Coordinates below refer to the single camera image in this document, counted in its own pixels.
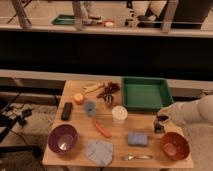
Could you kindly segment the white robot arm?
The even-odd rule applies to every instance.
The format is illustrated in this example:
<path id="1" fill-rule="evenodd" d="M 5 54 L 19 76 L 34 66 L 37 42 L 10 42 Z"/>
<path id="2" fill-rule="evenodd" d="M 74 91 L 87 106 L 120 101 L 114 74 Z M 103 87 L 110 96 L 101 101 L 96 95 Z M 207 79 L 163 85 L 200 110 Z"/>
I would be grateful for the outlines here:
<path id="1" fill-rule="evenodd" d="M 179 127 L 204 123 L 213 125 L 213 95 L 190 102 L 176 102 L 161 108 L 153 122 L 154 132 L 164 133 L 164 124 L 169 122 Z"/>

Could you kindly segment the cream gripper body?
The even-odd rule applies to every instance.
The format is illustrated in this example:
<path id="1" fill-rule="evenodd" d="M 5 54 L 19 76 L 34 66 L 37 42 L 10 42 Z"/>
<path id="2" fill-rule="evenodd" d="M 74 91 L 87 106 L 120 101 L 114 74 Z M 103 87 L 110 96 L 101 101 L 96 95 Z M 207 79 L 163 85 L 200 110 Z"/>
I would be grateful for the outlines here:
<path id="1" fill-rule="evenodd" d="M 154 120 L 154 132 L 156 134 L 164 133 L 165 128 L 163 126 L 169 120 L 169 117 L 166 115 L 157 115 Z"/>

